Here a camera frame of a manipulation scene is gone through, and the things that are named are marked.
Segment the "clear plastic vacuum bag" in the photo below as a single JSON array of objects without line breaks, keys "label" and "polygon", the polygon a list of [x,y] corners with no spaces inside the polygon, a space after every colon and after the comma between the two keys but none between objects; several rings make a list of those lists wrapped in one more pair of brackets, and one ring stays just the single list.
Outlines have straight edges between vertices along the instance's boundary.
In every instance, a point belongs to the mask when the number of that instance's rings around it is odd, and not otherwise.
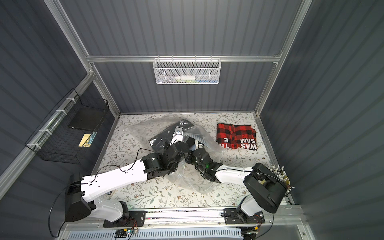
[{"label": "clear plastic vacuum bag", "polygon": [[[163,128],[168,127],[181,119],[185,118],[161,117],[143,121],[129,126],[127,129],[128,132],[140,142],[142,147],[149,150],[149,154],[156,153],[152,150],[149,139],[160,133]],[[225,149],[220,147],[201,125],[194,122],[192,123],[194,124],[192,128],[184,130],[182,142],[188,144],[190,151],[199,148],[206,149],[214,162],[222,163],[222,156]],[[215,183],[204,179],[193,165],[187,164],[186,157],[179,163],[178,169],[175,172],[166,175],[163,178],[188,190],[194,190],[202,194],[210,192]]]}]

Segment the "red black plaid shirt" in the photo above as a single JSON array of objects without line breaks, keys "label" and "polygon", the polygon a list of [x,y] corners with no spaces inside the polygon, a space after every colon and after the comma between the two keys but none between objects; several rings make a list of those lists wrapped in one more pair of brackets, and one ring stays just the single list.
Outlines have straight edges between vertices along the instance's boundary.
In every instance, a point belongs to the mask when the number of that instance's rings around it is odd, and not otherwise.
[{"label": "red black plaid shirt", "polygon": [[217,124],[217,143],[226,149],[257,150],[256,130],[251,125]]}]

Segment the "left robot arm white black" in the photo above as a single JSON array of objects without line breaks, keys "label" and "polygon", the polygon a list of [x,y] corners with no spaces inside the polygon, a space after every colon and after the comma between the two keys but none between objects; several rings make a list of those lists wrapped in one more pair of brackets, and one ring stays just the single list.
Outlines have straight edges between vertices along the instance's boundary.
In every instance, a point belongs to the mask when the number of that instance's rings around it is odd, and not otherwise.
[{"label": "left robot arm white black", "polygon": [[177,142],[162,154],[150,153],[122,168],[92,176],[71,175],[65,190],[65,221],[76,222],[86,217],[109,222],[120,220],[128,214],[127,205],[101,200],[100,197],[118,188],[175,172],[189,151],[188,144]]}]

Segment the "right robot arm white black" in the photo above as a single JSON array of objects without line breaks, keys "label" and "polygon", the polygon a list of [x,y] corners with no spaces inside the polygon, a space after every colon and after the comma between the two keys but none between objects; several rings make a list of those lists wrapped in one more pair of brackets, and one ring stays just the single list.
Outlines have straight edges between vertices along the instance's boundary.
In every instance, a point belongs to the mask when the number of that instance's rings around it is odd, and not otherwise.
[{"label": "right robot arm white black", "polygon": [[293,188],[261,163],[247,168],[230,167],[214,162],[204,148],[189,151],[186,163],[193,165],[210,182],[245,187],[250,195],[237,207],[238,218],[242,219],[261,211],[275,214],[287,192]]}]

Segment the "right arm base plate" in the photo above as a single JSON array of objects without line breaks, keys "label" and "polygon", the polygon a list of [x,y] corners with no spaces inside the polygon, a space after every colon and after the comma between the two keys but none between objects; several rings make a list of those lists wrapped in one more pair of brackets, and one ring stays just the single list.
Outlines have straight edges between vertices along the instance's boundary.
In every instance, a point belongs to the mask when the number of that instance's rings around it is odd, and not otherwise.
[{"label": "right arm base plate", "polygon": [[260,211],[253,216],[248,216],[237,208],[226,208],[221,213],[221,217],[225,219],[227,225],[235,224],[254,224],[261,225],[265,223],[263,212]]}]

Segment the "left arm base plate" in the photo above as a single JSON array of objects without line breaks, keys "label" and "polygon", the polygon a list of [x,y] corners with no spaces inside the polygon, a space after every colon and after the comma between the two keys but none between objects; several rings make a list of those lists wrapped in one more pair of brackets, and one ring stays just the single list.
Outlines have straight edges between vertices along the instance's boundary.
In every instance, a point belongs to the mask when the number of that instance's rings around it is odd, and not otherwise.
[{"label": "left arm base plate", "polygon": [[104,228],[132,228],[142,227],[146,219],[146,211],[128,211],[123,213],[123,216],[114,221],[110,222],[105,220],[103,223]]}]

